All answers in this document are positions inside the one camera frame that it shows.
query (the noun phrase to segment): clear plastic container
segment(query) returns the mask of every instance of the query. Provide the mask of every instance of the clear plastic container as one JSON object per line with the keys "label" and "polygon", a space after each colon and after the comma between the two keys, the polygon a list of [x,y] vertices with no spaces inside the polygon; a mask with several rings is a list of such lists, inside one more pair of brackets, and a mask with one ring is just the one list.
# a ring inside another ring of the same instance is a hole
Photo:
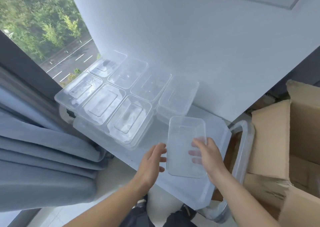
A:
{"label": "clear plastic container", "polygon": [[107,59],[99,59],[93,63],[88,71],[94,75],[105,78],[109,76],[127,58],[127,55],[117,51],[111,51],[105,55]]}
{"label": "clear plastic container", "polygon": [[170,175],[203,178],[206,170],[202,164],[195,164],[195,160],[201,161],[201,157],[192,156],[189,151],[200,152],[192,145],[192,140],[197,138],[207,144],[206,123],[200,118],[173,116],[170,119],[167,141],[167,171]]}
{"label": "clear plastic container", "polygon": [[125,95],[124,90],[109,83],[104,84],[75,112],[96,125],[102,125],[110,119]]}
{"label": "clear plastic container", "polygon": [[143,100],[155,102],[156,99],[159,99],[171,77],[172,75],[168,71],[150,66],[137,80],[131,93]]}
{"label": "clear plastic container", "polygon": [[100,130],[113,137],[124,147],[133,150],[152,119],[152,106],[136,96],[128,95],[108,123]]}
{"label": "clear plastic container", "polygon": [[110,75],[108,81],[120,88],[129,89],[147,66],[148,63],[139,59],[128,58]]}
{"label": "clear plastic container", "polygon": [[157,118],[169,124],[173,116],[185,116],[196,96],[199,82],[174,76],[164,90],[157,107]]}
{"label": "clear plastic container", "polygon": [[101,79],[90,73],[84,72],[56,94],[54,99],[69,110],[74,110],[101,84]]}

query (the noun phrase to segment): curtain fold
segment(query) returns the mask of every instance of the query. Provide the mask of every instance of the curtain fold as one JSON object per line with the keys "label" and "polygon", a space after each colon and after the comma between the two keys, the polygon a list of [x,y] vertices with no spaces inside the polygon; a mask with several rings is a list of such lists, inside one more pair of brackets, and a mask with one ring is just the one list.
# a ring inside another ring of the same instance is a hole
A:
{"label": "curtain fold", "polygon": [[107,167],[112,155],[88,143],[90,140],[66,133],[68,126],[54,115],[54,106],[48,104],[46,115],[47,101],[37,94],[24,88],[18,96],[10,87],[3,87],[3,75],[0,212],[92,201],[97,172]]}

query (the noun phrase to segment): road marking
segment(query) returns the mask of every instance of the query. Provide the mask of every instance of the road marking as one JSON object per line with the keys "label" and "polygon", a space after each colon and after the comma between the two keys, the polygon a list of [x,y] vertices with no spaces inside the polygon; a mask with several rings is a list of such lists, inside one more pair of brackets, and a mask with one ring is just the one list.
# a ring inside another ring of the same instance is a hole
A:
{"label": "road marking", "polygon": [[54,76],[54,77],[52,77],[53,79],[55,78],[55,77],[57,77],[60,73],[62,73],[62,71],[61,72],[59,72],[56,76]]}
{"label": "road marking", "polygon": [[74,54],[76,51],[78,51],[81,47],[83,47],[85,44],[87,44],[88,42],[92,41],[92,38],[90,40],[88,40],[86,43],[84,43],[82,46],[80,46],[77,50],[75,50],[73,53],[71,53],[69,56],[67,56],[65,59],[63,59],[61,62],[58,62],[56,65],[54,65],[52,68],[50,68],[48,71],[46,71],[46,73],[48,73],[50,70],[52,70],[53,68],[55,68],[56,66],[58,66],[60,63],[62,63],[64,60],[66,60],[68,57],[70,57],[72,54]]}
{"label": "road marking", "polygon": [[84,53],[83,53],[80,57],[78,57],[76,60],[78,60],[79,58],[81,58],[83,55],[84,55]]}
{"label": "road marking", "polygon": [[93,55],[91,55],[87,60],[85,60],[84,63],[85,63],[86,61],[88,61],[92,56],[93,56]]}
{"label": "road marking", "polygon": [[63,79],[61,79],[61,80],[59,81],[59,83],[62,82],[62,81],[63,81],[66,77],[68,77],[70,74],[71,74],[71,73],[69,73],[69,74],[66,75]]}

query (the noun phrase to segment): black pants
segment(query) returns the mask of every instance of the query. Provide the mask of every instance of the black pants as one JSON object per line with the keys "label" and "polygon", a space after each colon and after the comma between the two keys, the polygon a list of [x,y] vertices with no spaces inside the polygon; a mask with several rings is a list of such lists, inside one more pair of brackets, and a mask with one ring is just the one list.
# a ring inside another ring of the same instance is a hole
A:
{"label": "black pants", "polygon": [[[122,221],[119,227],[155,227],[150,221],[146,208],[135,207],[131,209],[130,213]],[[167,218],[163,227],[197,227],[188,218],[186,218],[181,211],[172,213]]]}

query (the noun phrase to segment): road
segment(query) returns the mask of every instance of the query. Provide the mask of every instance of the road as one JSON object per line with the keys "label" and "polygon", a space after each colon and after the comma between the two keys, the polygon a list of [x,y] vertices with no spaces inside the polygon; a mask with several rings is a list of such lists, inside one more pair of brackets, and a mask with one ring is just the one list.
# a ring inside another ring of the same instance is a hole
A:
{"label": "road", "polygon": [[76,68],[83,72],[94,63],[97,60],[98,53],[98,48],[91,39],[74,53],[65,54],[65,57],[61,57],[61,61],[57,64],[52,64],[47,74],[57,83],[66,82],[68,75],[74,73]]}

